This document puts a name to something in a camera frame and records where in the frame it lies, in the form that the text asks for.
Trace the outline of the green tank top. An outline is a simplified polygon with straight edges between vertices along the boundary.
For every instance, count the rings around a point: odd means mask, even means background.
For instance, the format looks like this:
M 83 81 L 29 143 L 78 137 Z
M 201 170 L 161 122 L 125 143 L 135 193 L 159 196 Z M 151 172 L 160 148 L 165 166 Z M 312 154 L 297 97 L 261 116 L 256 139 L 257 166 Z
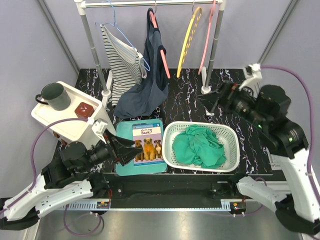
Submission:
M 172 144 L 176 161 L 184 165 L 216 169 L 227 160 L 224 145 L 209 128 L 192 124 Z

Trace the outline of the navy blue tank top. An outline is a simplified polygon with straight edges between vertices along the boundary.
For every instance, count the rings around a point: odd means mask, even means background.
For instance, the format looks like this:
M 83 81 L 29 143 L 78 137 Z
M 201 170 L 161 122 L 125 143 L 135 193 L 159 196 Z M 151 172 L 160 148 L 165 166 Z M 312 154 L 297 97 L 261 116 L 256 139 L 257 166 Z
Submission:
M 158 26 L 154 26 L 147 10 L 146 40 L 143 57 L 150 66 L 150 71 L 141 84 L 135 84 L 119 99 L 113 114 L 121 119 L 150 116 L 168 97 L 168 76 L 165 70 L 161 51 L 166 53 Z

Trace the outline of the yellow hanger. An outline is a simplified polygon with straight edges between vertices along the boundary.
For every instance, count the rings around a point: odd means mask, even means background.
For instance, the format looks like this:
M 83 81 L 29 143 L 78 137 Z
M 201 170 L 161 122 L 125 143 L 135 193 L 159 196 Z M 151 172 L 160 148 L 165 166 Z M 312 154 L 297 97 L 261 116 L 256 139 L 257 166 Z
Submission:
M 186 60 L 191 42 L 193 40 L 193 37 L 195 35 L 199 21 L 202 16 L 202 8 L 200 6 L 198 6 L 196 9 L 194 9 L 194 5 L 195 5 L 195 0 L 192 2 L 192 17 L 190 19 L 187 31 L 185 33 L 184 41 L 183 41 L 182 48 L 181 48 L 181 53 L 180 53 L 179 62 L 178 62 L 178 66 L 177 66 L 177 72 L 176 72 L 177 78 L 179 78 L 181 76 L 183 64 Z

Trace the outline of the pink plastic hanger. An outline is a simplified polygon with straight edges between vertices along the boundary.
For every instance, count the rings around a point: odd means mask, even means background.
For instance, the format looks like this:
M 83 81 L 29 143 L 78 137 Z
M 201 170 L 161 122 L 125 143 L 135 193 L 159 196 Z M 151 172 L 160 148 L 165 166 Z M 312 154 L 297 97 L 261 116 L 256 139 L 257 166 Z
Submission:
M 212 26 L 212 21 L 213 21 L 215 8 L 216 8 L 216 1 L 213 0 L 212 1 L 212 6 L 211 6 L 211 9 L 210 9 L 209 18 L 208 18 L 207 33 L 206 33 L 206 38 L 205 38 L 203 54 L 202 54 L 200 66 L 199 66 L 199 69 L 198 69 L 198 75 L 201 74 L 202 67 L 204 66 L 204 62 L 205 62 L 205 58 L 206 58 L 206 54 L 207 54 L 207 50 L 208 50 L 208 44 L 209 44 L 209 38 L 210 38 L 210 32 L 211 32 L 211 26 Z

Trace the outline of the coral pink hanger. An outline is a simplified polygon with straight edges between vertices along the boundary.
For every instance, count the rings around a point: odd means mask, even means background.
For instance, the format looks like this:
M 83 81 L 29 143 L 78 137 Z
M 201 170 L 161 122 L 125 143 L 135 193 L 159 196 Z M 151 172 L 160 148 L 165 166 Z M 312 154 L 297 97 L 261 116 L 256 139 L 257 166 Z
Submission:
M 150 17 L 150 20 L 151 20 L 151 22 L 153 24 L 153 27 L 155 29 L 157 29 L 158 25 L 157 25 L 155 14 L 150 11 L 149 12 L 149 17 Z M 163 66 L 164 66 L 164 70 L 165 70 L 166 76 L 167 76 L 168 79 L 170 79 L 171 75 L 170 75 L 170 71 L 169 71 L 169 68 L 168 68 L 167 60 L 166 60 L 166 54 L 165 54 L 163 49 L 160 50 L 160 55 L 161 55 L 161 59 L 162 59 L 162 62 L 163 62 Z

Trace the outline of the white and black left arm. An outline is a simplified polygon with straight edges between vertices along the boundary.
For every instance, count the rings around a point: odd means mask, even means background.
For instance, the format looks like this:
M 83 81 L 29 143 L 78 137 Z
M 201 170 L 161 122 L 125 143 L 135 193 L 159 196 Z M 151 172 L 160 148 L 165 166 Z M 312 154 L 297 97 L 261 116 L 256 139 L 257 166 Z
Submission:
M 20 231 L 32 227 L 40 218 L 62 206 L 88 198 L 103 198 L 110 191 L 106 178 L 91 169 L 108 162 L 128 164 L 143 149 L 133 140 L 118 137 L 108 130 L 91 148 L 79 141 L 68 144 L 26 188 L 26 195 L 1 198 L 1 230 Z

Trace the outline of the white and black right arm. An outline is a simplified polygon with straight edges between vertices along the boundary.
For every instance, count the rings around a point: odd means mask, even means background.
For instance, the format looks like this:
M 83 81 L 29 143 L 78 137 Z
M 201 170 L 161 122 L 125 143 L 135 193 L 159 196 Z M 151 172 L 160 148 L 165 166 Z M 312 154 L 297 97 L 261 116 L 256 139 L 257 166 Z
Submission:
M 303 129 L 287 118 L 291 99 L 277 85 L 264 85 L 257 97 L 248 94 L 240 84 L 225 82 L 218 90 L 198 96 L 209 112 L 220 107 L 255 127 L 268 152 L 277 157 L 289 186 L 289 193 L 277 193 L 245 173 L 228 179 L 227 192 L 232 198 L 249 197 L 275 213 L 288 230 L 307 235 L 320 232 L 320 204 L 310 183 L 311 156 Z

